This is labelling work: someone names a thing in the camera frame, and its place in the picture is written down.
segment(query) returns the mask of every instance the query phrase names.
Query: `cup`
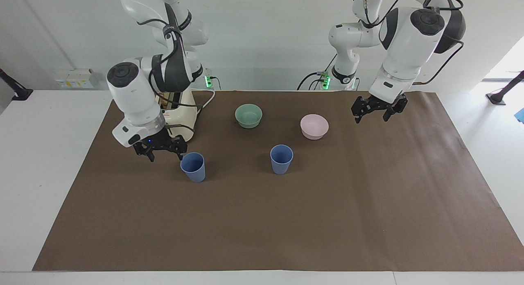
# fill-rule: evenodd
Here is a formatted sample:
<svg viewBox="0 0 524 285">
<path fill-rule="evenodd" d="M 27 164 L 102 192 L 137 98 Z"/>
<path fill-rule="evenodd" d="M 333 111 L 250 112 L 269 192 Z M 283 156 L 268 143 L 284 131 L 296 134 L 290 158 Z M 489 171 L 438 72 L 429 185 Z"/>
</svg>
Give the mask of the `cup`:
<svg viewBox="0 0 524 285">
<path fill-rule="evenodd" d="M 235 118 L 243 128 L 256 128 L 262 119 L 262 109 L 255 104 L 244 104 L 236 109 Z"/>
<path fill-rule="evenodd" d="M 201 183 L 206 178 L 206 161 L 200 153 L 189 153 L 180 162 L 180 168 L 195 183 Z"/>
<path fill-rule="evenodd" d="M 316 114 L 304 116 L 300 121 L 302 134 L 310 140 L 320 140 L 329 130 L 328 121 Z"/>
<path fill-rule="evenodd" d="M 283 175 L 288 171 L 294 155 L 293 150 L 289 146 L 277 145 L 271 149 L 270 156 L 273 172 Z"/>
</svg>

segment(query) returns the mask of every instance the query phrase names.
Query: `white cable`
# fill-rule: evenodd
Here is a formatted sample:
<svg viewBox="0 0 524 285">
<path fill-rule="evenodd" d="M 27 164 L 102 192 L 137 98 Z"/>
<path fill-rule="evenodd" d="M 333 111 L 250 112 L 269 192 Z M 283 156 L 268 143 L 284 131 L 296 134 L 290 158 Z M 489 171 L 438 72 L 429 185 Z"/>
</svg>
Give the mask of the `white cable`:
<svg viewBox="0 0 524 285">
<path fill-rule="evenodd" d="M 204 106 L 202 106 L 202 109 L 204 109 L 214 98 L 215 98 L 215 95 L 217 94 L 215 89 L 199 89 L 199 88 L 192 88 L 191 90 L 198 90 L 198 91 L 213 91 L 213 96 L 211 96 L 211 98 L 204 104 Z"/>
</svg>

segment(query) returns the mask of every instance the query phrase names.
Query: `light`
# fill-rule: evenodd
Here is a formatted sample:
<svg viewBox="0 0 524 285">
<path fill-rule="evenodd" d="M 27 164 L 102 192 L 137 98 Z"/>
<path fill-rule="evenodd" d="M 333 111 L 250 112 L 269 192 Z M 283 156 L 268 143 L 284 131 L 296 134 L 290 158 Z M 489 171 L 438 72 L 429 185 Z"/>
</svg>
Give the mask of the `light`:
<svg viewBox="0 0 524 285">
<path fill-rule="evenodd" d="M 329 89 L 329 84 L 331 83 L 331 77 L 326 76 L 326 79 L 324 80 L 324 83 L 322 84 L 322 88 L 325 90 Z"/>
<path fill-rule="evenodd" d="M 207 88 L 210 88 L 213 86 L 213 81 L 208 77 L 208 76 L 204 76 L 205 80 L 206 80 L 206 87 Z"/>
</svg>

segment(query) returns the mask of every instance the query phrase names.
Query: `blue cup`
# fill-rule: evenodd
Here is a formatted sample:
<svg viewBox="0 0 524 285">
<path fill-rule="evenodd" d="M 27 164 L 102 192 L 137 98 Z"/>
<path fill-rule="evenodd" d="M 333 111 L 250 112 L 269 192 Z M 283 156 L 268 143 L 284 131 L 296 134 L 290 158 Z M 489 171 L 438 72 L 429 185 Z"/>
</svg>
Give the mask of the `blue cup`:
<svg viewBox="0 0 524 285">
<path fill-rule="evenodd" d="M 200 153 L 189 153 L 180 162 L 180 168 L 195 183 L 201 183 L 206 178 L 206 161 Z"/>
<path fill-rule="evenodd" d="M 520 110 L 519 113 L 515 114 L 515 117 L 519 122 L 524 123 L 524 109 Z"/>
<path fill-rule="evenodd" d="M 274 173 L 278 175 L 286 173 L 293 161 L 293 150 L 286 145 L 277 145 L 271 149 L 270 155 Z"/>
</svg>

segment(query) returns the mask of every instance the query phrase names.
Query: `table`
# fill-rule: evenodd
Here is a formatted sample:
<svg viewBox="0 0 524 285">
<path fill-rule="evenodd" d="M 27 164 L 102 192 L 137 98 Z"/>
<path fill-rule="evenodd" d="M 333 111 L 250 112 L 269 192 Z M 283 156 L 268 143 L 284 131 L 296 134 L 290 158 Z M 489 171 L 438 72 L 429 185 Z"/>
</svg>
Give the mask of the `table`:
<svg viewBox="0 0 524 285">
<path fill-rule="evenodd" d="M 445 108 L 479 165 L 517 235 L 524 240 L 524 190 L 520 153 L 524 127 L 513 115 L 522 104 L 489 106 L 482 95 L 440 94 Z M 437 283 L 490 280 L 522 283 L 524 273 L 305 273 L 305 272 L 29 272 L 88 152 L 111 102 L 107 91 L 37 91 L 27 102 L 12 103 L 0 115 L 0 284 L 86 283 L 369 283 L 410 284 L 420 278 Z M 498 149 L 487 147 L 501 141 Z M 52 158 L 52 163 L 45 163 Z"/>
</svg>

